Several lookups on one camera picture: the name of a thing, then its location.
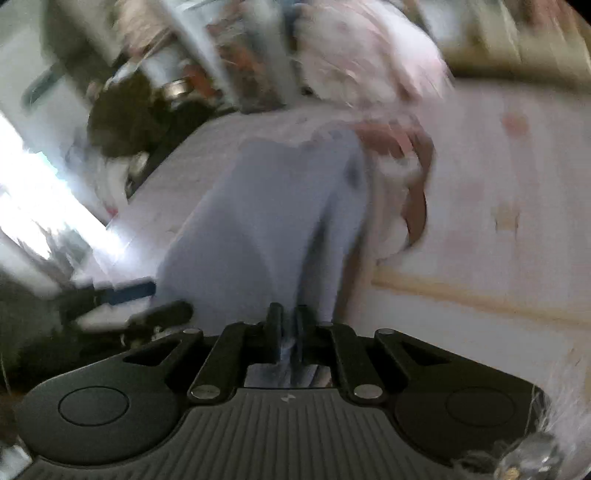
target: sunlight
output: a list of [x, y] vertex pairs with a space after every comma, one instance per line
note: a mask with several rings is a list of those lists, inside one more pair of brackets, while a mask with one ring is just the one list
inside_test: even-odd
[[76, 200], [43, 153], [23, 150], [21, 137], [2, 115], [0, 138], [0, 186], [5, 192], [0, 197], [0, 229], [43, 258], [48, 258], [49, 247], [39, 227], [57, 233], [69, 226], [91, 248], [118, 254], [118, 238]]

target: wall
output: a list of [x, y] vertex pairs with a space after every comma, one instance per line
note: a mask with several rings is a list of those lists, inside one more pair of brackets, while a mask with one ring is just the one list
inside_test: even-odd
[[[4, 45], [18, 34], [24, 25], [35, 27], [40, 24], [42, 8], [43, 3], [39, 0], [11, 0], [0, 8], [0, 52], [5, 51]], [[10, 68], [0, 69], [0, 77], [7, 76], [10, 71]], [[0, 268], [8, 277], [21, 283], [36, 295], [51, 295], [59, 290], [59, 286], [41, 272], [29, 257], [4, 235], [0, 235]]]
[[0, 8], [0, 111], [17, 129], [26, 146], [42, 151], [68, 181], [78, 200], [102, 221], [111, 216], [94, 192], [68, 174], [64, 156], [77, 129], [86, 127], [90, 105], [73, 81], [63, 76], [33, 109], [23, 108], [22, 94], [55, 63], [41, 40], [45, 4], [10, 0]]
[[59, 3], [85, 31], [104, 59], [113, 63], [121, 53], [121, 44], [109, 24], [109, 10], [115, 0], [59, 0]]

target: floor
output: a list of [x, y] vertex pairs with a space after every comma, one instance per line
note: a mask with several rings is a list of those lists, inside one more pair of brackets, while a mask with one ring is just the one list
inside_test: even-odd
[[[456, 100], [465, 100], [476, 93], [487, 96], [487, 89], [498, 93], [502, 88], [489, 83], [459, 83], [453, 96]], [[519, 87], [513, 85], [511, 89], [512, 95], [520, 95]], [[527, 87], [523, 95], [530, 95]], [[273, 132], [268, 131], [277, 133], [279, 130], [280, 136], [299, 142], [327, 121], [321, 110], [314, 113], [312, 108], [303, 112], [291, 115], [288, 121], [283, 113], [268, 113], [253, 117], [255, 121], [251, 125], [256, 124], [254, 133], [257, 135], [271, 135]], [[350, 112], [341, 112], [337, 117], [354, 118]], [[428, 132], [433, 127], [432, 120], [425, 121]], [[154, 276], [183, 222], [213, 182], [232, 165], [240, 142], [252, 136], [253, 128], [240, 125], [243, 123], [233, 118], [217, 119], [182, 144], [112, 222], [109, 230], [116, 242], [95, 251], [75, 280], [117, 283]], [[444, 131], [451, 134], [453, 126], [447, 125]], [[440, 156], [436, 165], [445, 161]], [[438, 221], [436, 212], [434, 208], [430, 222]], [[145, 305], [144, 301], [138, 301], [118, 309], [104, 307], [89, 315], [85, 322], [91, 326], [123, 322]], [[377, 288], [367, 295], [366, 312], [365, 325], [358, 332], [361, 335], [371, 335], [379, 327], [391, 327], [539, 384], [543, 384], [553, 363], [591, 337], [591, 325], [588, 328], [585, 325], [545, 325], [531, 319], [484, 313], [458, 304]]]
[[436, 147], [428, 232], [397, 270], [586, 322], [591, 97], [473, 82], [417, 113]]

